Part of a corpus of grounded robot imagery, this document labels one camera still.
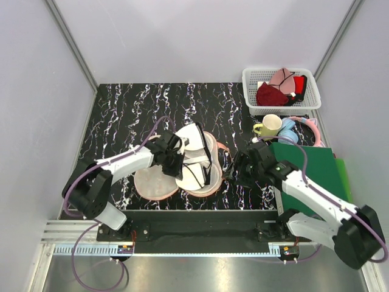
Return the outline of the white bra with black straps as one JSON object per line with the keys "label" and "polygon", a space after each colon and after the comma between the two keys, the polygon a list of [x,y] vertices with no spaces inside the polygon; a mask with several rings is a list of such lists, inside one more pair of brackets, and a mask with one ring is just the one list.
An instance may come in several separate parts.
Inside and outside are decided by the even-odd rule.
{"label": "white bra with black straps", "polygon": [[198,122],[188,124],[176,133],[180,138],[189,138],[188,149],[184,150],[182,177],[177,185],[189,192],[199,192],[210,185],[212,172],[212,143],[206,139]]}

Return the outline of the pink floral mesh laundry bag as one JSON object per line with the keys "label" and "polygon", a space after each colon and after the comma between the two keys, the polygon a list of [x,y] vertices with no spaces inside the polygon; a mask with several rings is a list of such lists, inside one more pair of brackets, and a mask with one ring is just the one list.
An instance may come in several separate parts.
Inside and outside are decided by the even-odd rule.
{"label": "pink floral mesh laundry bag", "polygon": [[183,179],[179,180],[163,174],[162,167],[152,166],[135,172],[134,185],[138,194],[148,200],[164,200],[178,189],[190,195],[202,198],[215,193],[222,183],[222,167],[218,150],[229,151],[209,132],[205,132],[205,141],[210,151],[209,159],[204,149],[186,151],[183,165]]}

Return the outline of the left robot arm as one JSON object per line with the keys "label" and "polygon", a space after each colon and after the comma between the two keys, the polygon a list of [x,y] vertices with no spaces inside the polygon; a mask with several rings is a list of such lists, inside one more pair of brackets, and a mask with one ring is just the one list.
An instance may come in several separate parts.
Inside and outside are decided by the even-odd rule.
{"label": "left robot arm", "polygon": [[63,191],[64,210],[69,206],[81,216],[110,228],[110,234],[119,241],[131,235],[126,215],[109,202],[111,187],[118,180],[155,165],[162,173],[179,178],[182,176],[184,148],[187,138],[166,130],[159,137],[148,138],[140,145],[110,158],[82,160],[72,172]]}

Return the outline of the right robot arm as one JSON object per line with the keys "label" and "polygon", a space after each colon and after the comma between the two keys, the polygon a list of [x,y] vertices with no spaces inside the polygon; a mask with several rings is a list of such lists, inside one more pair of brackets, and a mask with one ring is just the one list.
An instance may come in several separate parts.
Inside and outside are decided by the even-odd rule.
{"label": "right robot arm", "polygon": [[377,213],[365,205],[361,208],[344,201],[306,176],[307,156],[302,167],[276,157],[264,142],[249,145],[237,152],[225,177],[252,188],[267,184],[313,210],[318,219],[295,209],[285,211],[276,225],[283,241],[303,237],[332,249],[352,269],[367,262],[384,263],[388,248]]}

